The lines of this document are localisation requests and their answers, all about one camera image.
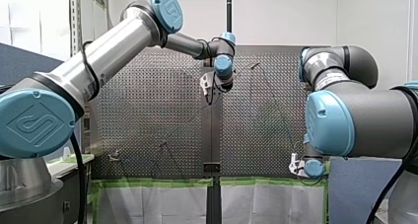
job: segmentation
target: metal stand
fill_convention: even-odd
[[[47,194],[1,207],[1,223],[64,223],[62,187],[63,182],[57,180]]]

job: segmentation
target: green tape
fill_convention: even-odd
[[[157,180],[147,178],[123,178],[120,180],[92,181],[93,187],[211,187],[212,179]]]
[[[280,185],[290,187],[324,187],[327,184],[327,180],[322,180],[314,186],[310,186],[310,183],[314,184],[313,180],[295,180],[295,179],[280,179],[280,178],[221,178],[222,187],[235,187],[235,186],[253,186],[256,184],[265,185]]]

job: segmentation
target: pegboard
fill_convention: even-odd
[[[103,87],[95,178],[202,176],[200,70],[190,56],[150,48]]]
[[[298,77],[301,49],[240,47],[239,75],[222,106],[222,176],[287,177],[291,153],[303,154],[308,93]]]
[[[300,50],[239,46],[234,88],[213,110],[202,110],[202,62],[169,50],[144,50],[92,106],[94,178],[201,178],[203,162],[216,153],[213,162],[220,159],[222,176],[288,176],[290,154],[303,153],[305,133]],[[250,70],[255,63],[260,64]],[[210,149],[207,132],[218,138],[210,139],[209,144],[218,141]],[[111,161],[116,150],[119,160]]]

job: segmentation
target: blue joint cover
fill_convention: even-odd
[[[220,54],[216,56],[213,67],[220,79],[228,79],[233,74],[233,59],[229,55]]]
[[[310,178],[320,178],[325,173],[325,167],[321,161],[310,159],[306,161],[304,171]]]
[[[169,34],[177,33],[183,24],[183,15],[178,0],[151,0],[152,8],[163,28]]]
[[[223,38],[223,39],[225,39],[225,40],[227,40],[227,41],[229,41],[229,42],[231,42],[233,44],[236,43],[236,37],[235,37],[235,35],[233,35],[231,33],[228,33],[228,32],[222,33],[221,34],[221,38]]]
[[[411,89],[418,89],[418,81],[411,81],[404,84],[405,87],[411,88]]]
[[[304,75],[304,61],[305,61],[305,56],[307,56],[309,50],[310,50],[309,48],[302,49],[301,58],[299,60],[299,81],[301,83],[306,82],[305,75]]]
[[[347,156],[354,146],[355,130],[344,102],[329,91],[308,96],[305,122],[311,146],[321,154]]]
[[[63,146],[75,127],[71,106],[55,93],[26,89],[0,96],[0,155],[32,158]]]

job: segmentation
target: end effector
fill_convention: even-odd
[[[200,87],[204,96],[208,89],[217,88],[221,92],[228,92],[233,87],[235,77],[234,56],[236,37],[231,33],[222,33],[213,37],[210,42],[194,39],[183,34],[168,35],[161,47],[191,55],[194,59],[207,59],[205,66],[213,67],[212,72],[205,73],[200,78]]]

